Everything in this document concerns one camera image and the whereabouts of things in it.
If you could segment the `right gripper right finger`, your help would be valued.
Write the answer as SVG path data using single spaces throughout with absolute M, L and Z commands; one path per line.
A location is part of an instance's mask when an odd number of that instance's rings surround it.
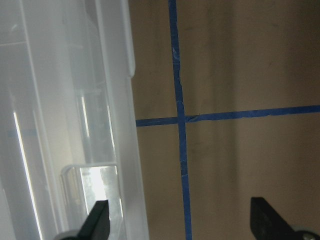
M 318 240 L 310 230 L 295 230 L 263 198 L 250 199 L 250 230 L 256 240 Z

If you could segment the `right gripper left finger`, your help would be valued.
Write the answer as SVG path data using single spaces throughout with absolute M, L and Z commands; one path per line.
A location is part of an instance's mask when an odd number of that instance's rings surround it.
M 60 233 L 57 240 L 108 240 L 111 232 L 108 200 L 95 202 L 89 215 L 78 231 Z

